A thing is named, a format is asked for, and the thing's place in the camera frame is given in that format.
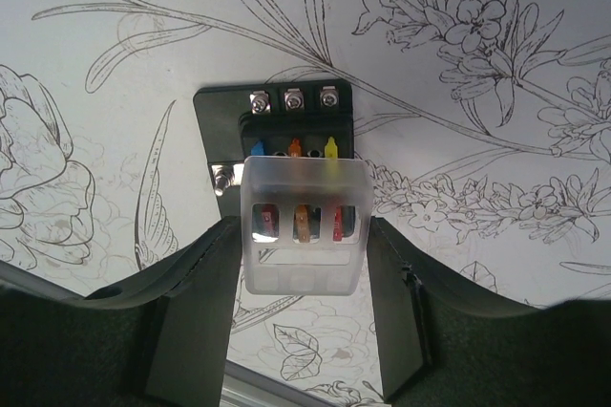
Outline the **black fuse box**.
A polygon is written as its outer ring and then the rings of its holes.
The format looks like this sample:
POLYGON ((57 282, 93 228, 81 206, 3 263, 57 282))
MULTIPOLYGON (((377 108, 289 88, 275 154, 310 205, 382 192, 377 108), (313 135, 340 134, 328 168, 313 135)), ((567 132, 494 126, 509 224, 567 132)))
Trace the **black fuse box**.
POLYGON ((352 87, 343 79, 204 87, 193 103, 223 217, 240 214, 236 168, 259 140, 267 156, 286 156, 299 139, 303 156, 321 158, 334 137, 339 157, 354 157, 352 87))

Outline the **amber blade fuse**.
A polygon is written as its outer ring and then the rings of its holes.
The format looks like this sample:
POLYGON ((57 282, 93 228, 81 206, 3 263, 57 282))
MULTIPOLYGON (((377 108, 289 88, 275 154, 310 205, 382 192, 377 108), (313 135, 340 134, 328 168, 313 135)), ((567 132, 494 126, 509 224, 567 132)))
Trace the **amber blade fuse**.
POLYGON ((308 219, 308 209, 305 204, 300 204, 295 210, 295 226, 297 240, 299 243, 307 244, 310 242, 310 229, 308 219))

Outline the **orange blade fuse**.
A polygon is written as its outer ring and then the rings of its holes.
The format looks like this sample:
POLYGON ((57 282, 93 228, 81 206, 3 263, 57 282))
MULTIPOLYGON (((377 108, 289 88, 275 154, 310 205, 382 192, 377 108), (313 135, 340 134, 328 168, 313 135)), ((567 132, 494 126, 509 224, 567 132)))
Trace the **orange blade fuse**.
POLYGON ((303 155, 302 145, 299 139, 293 139, 288 147, 288 155, 291 158, 299 158, 303 155))

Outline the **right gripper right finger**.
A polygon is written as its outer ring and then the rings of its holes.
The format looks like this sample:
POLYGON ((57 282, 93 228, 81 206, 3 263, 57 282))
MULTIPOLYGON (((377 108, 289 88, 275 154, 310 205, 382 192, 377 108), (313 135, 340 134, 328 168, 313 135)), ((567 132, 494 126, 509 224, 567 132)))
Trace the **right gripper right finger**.
POLYGON ((537 309, 369 226, 369 282, 384 400, 393 406, 606 406, 610 305, 537 309))

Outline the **blue blade fuse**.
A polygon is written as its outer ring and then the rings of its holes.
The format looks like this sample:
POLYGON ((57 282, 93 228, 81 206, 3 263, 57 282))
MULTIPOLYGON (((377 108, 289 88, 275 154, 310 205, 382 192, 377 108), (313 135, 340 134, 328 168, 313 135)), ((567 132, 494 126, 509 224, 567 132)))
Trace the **blue blade fuse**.
POLYGON ((259 140, 257 141, 251 148, 250 151, 250 155, 251 156, 265 156, 265 147, 264 147, 264 143, 259 140))

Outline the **red blade fuse front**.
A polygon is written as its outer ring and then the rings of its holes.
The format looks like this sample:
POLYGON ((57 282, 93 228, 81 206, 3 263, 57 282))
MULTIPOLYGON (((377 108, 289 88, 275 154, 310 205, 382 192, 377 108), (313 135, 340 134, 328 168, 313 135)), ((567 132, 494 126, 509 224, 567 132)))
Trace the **red blade fuse front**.
POLYGON ((343 236, 343 208, 338 206, 334 212, 333 241, 339 243, 343 240, 343 236))

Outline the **yellow blade fuse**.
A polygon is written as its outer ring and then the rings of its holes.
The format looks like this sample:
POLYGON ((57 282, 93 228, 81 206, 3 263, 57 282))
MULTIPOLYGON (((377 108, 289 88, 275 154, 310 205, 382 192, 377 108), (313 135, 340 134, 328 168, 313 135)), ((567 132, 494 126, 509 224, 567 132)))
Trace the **yellow blade fuse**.
POLYGON ((339 158, 338 145, 334 137, 329 137, 324 148, 326 159, 337 160, 339 158))

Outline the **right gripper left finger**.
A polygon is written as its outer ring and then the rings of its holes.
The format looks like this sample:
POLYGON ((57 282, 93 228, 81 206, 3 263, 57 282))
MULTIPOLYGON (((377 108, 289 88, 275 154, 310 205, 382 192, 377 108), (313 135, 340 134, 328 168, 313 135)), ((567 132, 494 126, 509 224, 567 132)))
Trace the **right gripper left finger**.
POLYGON ((2 404, 219 405, 241 258, 225 217, 87 296, 3 264, 2 404))

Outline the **clear plastic fuse box cover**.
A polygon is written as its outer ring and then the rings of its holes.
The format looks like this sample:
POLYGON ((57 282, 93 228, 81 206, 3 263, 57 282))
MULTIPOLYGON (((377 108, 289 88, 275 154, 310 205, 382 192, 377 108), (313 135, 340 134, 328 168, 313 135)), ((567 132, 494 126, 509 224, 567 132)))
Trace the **clear plastic fuse box cover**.
POLYGON ((364 161, 247 158, 241 185, 246 289, 256 295, 352 295, 372 204, 364 161))

